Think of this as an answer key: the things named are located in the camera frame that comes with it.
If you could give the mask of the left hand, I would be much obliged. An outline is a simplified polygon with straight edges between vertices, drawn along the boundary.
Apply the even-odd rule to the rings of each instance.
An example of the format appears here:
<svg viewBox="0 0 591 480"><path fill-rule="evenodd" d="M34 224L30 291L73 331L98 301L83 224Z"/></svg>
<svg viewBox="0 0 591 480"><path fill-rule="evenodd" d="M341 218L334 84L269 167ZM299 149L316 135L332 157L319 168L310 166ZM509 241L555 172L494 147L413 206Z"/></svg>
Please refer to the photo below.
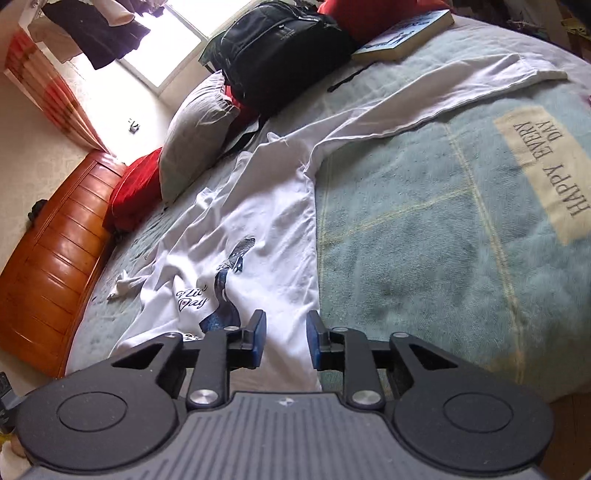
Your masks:
<svg viewBox="0 0 591 480"><path fill-rule="evenodd" d="M14 455L19 458L27 459L24 448L17 436L12 436L10 439L10 449Z"/></svg>

